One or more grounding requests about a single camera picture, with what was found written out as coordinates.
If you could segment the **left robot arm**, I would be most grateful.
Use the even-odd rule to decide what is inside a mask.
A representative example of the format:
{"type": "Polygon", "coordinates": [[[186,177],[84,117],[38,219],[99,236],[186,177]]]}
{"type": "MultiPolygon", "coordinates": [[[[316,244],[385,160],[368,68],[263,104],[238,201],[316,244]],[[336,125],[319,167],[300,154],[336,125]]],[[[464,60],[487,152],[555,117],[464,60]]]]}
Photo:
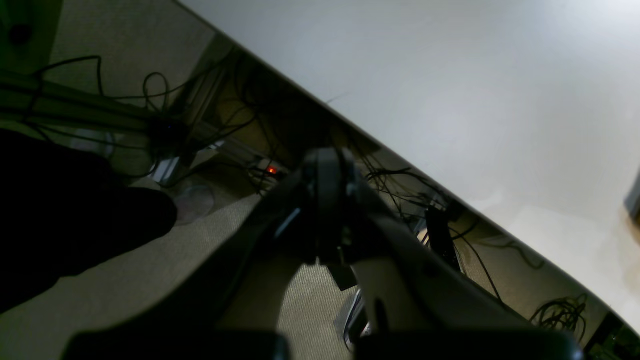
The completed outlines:
{"type": "MultiPolygon", "coordinates": [[[[1,310],[166,235],[167,194],[127,187],[94,155],[1,131],[1,310]]],[[[372,333],[355,360],[582,360],[425,249],[347,149],[307,154],[236,232],[160,303],[76,335],[66,360],[288,360],[275,332],[302,264],[352,269],[372,333]]]]}

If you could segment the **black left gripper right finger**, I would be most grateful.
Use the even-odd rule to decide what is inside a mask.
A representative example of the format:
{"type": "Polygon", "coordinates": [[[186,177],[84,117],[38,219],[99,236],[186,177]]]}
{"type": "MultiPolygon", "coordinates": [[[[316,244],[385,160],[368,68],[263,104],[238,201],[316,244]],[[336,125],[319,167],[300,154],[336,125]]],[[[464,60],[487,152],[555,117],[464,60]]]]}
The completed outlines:
{"type": "Polygon", "coordinates": [[[572,335],[537,328],[423,248],[345,149],[318,150],[318,260],[352,269],[373,333],[366,360],[583,360],[572,335]]]}

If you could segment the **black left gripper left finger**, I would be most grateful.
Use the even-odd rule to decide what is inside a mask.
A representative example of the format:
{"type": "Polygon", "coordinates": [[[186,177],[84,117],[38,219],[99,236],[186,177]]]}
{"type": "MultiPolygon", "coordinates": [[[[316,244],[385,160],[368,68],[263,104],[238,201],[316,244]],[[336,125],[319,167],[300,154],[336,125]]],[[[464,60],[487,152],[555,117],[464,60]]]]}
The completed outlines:
{"type": "Polygon", "coordinates": [[[319,150],[276,185],[179,287],[140,315],[75,336],[65,360],[289,360],[276,330],[300,266],[317,258],[319,150]]]}

